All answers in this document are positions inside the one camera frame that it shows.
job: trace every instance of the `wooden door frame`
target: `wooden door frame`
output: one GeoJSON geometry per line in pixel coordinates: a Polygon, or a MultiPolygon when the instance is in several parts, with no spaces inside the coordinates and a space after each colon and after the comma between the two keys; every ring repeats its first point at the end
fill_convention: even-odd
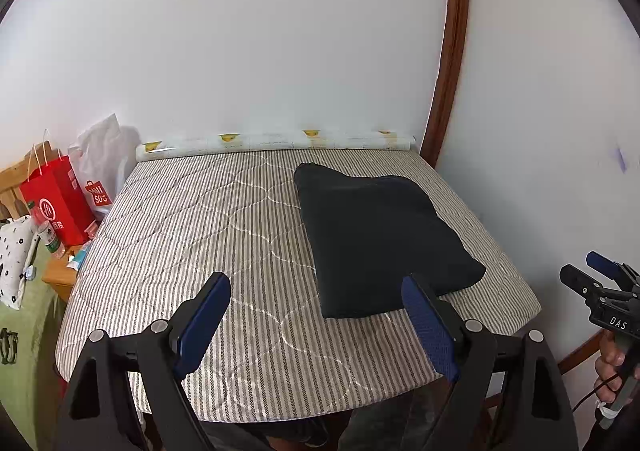
{"type": "Polygon", "coordinates": [[[435,168],[447,132],[465,50],[469,0],[447,0],[440,69],[420,156],[435,168]]]}

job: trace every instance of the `quilted pattern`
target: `quilted pattern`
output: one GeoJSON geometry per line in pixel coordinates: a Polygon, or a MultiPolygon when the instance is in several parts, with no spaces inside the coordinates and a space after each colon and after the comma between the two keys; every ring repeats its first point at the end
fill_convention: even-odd
{"type": "MultiPolygon", "coordinates": [[[[323,319],[293,172],[316,162],[353,176],[417,182],[484,263],[484,278],[446,296],[463,319],[512,334],[540,305],[500,247],[444,180],[412,152],[286,150],[137,165],[104,220],[66,309],[56,360],[69,379],[91,330],[111,336],[168,319],[213,271],[232,300],[200,368],[183,385],[210,421],[311,417],[372,404],[437,375],[404,310],[323,319]]],[[[131,375],[138,409],[149,411],[131,375]]]]}

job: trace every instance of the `screw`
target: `screw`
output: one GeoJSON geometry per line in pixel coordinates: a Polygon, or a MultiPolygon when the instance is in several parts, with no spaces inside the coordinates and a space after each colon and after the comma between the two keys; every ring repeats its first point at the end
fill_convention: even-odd
{"type": "Polygon", "coordinates": [[[545,336],[542,335],[542,332],[540,332],[540,330],[532,330],[531,332],[529,332],[529,338],[537,343],[541,343],[545,340],[545,336]]]}
{"type": "Polygon", "coordinates": [[[469,332],[482,332],[482,323],[475,319],[469,319],[465,323],[465,327],[469,332]]]}
{"type": "Polygon", "coordinates": [[[161,332],[164,332],[167,327],[168,324],[164,319],[158,319],[157,321],[151,323],[151,332],[159,334],[161,332]]]}
{"type": "Polygon", "coordinates": [[[100,339],[102,339],[103,335],[104,332],[98,328],[98,330],[94,330],[89,334],[89,341],[91,341],[92,343],[97,343],[100,339]]]}

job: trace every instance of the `red logo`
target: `red logo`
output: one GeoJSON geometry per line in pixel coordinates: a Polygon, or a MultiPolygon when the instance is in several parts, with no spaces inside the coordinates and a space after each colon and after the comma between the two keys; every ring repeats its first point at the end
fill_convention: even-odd
{"type": "Polygon", "coordinates": [[[109,204],[111,204],[111,199],[109,198],[109,195],[107,195],[107,192],[104,190],[104,187],[102,187],[102,184],[99,180],[98,182],[91,182],[90,180],[88,180],[84,188],[89,193],[91,193],[92,197],[94,198],[95,206],[108,206],[109,204]]]}
{"type": "Polygon", "coordinates": [[[46,198],[41,198],[38,206],[40,207],[44,218],[46,218],[50,222],[56,219],[56,210],[53,209],[51,202],[49,202],[46,198]]]}

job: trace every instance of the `black cloth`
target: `black cloth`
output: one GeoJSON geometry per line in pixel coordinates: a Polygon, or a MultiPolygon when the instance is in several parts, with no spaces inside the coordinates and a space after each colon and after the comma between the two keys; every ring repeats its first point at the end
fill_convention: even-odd
{"type": "Polygon", "coordinates": [[[402,308],[400,285],[411,272],[437,295],[470,287],[484,275],[484,265],[407,178],[351,177],[301,164],[294,182],[325,318],[402,308]]]}

